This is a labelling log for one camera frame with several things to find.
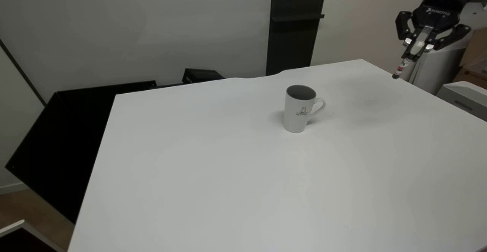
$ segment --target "baseboard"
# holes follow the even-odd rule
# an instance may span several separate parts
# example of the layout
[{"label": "baseboard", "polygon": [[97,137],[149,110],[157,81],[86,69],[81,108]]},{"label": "baseboard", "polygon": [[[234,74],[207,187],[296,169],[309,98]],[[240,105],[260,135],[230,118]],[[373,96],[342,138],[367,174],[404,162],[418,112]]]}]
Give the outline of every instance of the baseboard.
[{"label": "baseboard", "polygon": [[0,195],[21,191],[27,189],[28,187],[24,183],[16,183],[16,184],[9,184],[0,186]]}]

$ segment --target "white wall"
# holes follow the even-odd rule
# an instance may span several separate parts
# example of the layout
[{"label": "white wall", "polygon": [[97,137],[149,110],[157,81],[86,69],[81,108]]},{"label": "white wall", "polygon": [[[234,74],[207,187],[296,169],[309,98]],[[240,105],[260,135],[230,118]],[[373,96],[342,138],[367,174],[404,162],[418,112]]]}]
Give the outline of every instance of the white wall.
[{"label": "white wall", "polygon": [[395,18],[421,1],[324,0],[312,65],[365,59],[394,72],[405,50],[397,39]]},{"label": "white wall", "polygon": [[265,74],[270,0],[0,0],[0,38],[45,100],[186,67]]},{"label": "white wall", "polygon": [[5,169],[44,106],[0,48],[0,194],[20,181]]}]

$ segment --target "floor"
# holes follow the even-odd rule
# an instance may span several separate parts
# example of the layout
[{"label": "floor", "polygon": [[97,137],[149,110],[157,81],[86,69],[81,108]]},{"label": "floor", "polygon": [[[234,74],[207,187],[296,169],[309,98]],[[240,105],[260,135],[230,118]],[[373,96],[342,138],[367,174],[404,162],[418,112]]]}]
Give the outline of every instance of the floor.
[{"label": "floor", "polygon": [[22,219],[68,250],[75,226],[41,197],[30,189],[0,195],[0,228]]}]

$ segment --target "white mug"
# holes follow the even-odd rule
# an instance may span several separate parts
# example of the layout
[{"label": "white mug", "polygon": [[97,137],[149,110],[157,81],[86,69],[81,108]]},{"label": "white mug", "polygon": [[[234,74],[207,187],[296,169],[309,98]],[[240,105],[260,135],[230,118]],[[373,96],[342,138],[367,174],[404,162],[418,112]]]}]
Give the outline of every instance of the white mug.
[{"label": "white mug", "polygon": [[[323,105],[311,113],[313,105],[321,102]],[[284,106],[284,128],[293,133],[303,132],[311,116],[318,114],[325,108],[325,100],[316,98],[316,92],[304,85],[292,85],[286,89]]]}]

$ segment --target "printed graphic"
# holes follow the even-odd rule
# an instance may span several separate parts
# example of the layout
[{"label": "printed graphic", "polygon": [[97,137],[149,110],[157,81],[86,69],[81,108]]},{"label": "printed graphic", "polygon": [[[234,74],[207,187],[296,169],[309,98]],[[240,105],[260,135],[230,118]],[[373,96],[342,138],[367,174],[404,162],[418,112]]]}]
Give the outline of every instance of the printed graphic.
[{"label": "printed graphic", "polygon": [[301,108],[301,112],[297,112],[296,115],[298,116],[308,115],[308,112],[306,112],[306,108],[303,107]]}]

